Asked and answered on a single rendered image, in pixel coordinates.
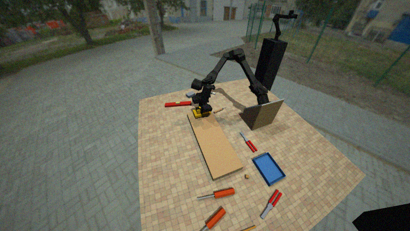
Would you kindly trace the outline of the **long red bar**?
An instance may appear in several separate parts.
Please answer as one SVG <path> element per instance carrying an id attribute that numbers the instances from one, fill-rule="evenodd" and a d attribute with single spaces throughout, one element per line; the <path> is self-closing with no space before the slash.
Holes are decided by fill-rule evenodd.
<path id="1" fill-rule="evenodd" d="M 188 106 L 188 105 L 191 105 L 191 101 L 165 103 L 165 107 Z"/>

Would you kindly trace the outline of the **blue rectangular tray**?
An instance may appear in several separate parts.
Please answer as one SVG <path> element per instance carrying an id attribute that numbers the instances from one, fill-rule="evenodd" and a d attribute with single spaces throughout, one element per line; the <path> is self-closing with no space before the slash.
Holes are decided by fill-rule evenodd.
<path id="1" fill-rule="evenodd" d="M 254 158 L 252 162 L 255 164 L 268 186 L 271 186 L 286 177 L 269 152 Z"/>

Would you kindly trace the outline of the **orange-handled awl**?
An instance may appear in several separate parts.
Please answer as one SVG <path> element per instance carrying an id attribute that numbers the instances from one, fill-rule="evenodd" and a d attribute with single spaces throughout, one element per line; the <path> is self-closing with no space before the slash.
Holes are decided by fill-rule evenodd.
<path id="1" fill-rule="evenodd" d="M 226 214 L 226 211 L 221 207 L 205 224 L 207 225 L 206 228 L 203 229 L 206 230 L 207 228 L 211 229 L 224 215 Z"/>
<path id="2" fill-rule="evenodd" d="M 218 199 L 218 198 L 233 195 L 233 194 L 235 194 L 234 188 L 229 188 L 229 189 L 225 189 L 225 190 L 221 190 L 221 191 L 215 191 L 214 195 L 204 196 L 204 197 L 200 197 L 198 199 L 204 199 L 204 198 L 211 197 L 211 196 L 214 196 L 215 199 Z"/>

